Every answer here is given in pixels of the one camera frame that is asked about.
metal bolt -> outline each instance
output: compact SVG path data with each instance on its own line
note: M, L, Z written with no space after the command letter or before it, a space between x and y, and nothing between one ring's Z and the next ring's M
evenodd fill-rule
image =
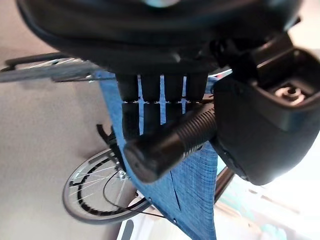
M289 101L291 105L297 105L306 98L301 89L294 86L282 87L275 92L275 95Z

black cable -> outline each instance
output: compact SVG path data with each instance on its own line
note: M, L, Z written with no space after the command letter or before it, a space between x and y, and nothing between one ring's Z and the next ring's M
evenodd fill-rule
M110 182L110 180L111 180L118 172L119 172L119 171L116 171L115 174L113 174L112 177L110 177L110 178L108 179L108 181L106 181L106 183L105 183L105 185L104 185L104 187L103 187L103 192L102 192L102 195L103 195L104 199L105 199L109 204L111 204L111 205L113 205L113 206L115 206L115 207L117 207L117 208L119 208L119 209L131 211L131 212L135 212L135 213L139 213L139 214L151 215L151 216L155 216L155 217L159 217L159 218L165 219L165 217L164 217L164 216L161 216L161 215L157 215L157 214L153 214L153 213L148 213L148 212L143 212L143 211L138 211L138 210L132 210L132 209L129 209L129 208L127 208L127 207L119 206L119 205L111 202L111 201L107 198L107 196L106 196L106 187L107 187L107 184Z

push handle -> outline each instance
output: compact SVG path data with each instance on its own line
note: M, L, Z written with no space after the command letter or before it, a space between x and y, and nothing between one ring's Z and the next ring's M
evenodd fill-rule
M152 134L144 134L124 147L125 157L138 179L152 183L170 171L217 131L213 103L187 112Z

gray floor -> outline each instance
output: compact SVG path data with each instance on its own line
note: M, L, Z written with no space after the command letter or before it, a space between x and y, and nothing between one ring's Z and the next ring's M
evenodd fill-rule
M24 26L12 0L1 0L0 32L0 66L53 51ZM97 83L0 85L0 239L116 239L119 225L80 223L61 201L71 172L105 149L95 124L106 122Z

wheelchair wheel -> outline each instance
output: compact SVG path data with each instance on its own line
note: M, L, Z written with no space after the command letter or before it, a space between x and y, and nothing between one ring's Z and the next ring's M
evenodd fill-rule
M91 157L71 174L62 200L71 216L89 224L121 222L150 206L138 196L111 149Z

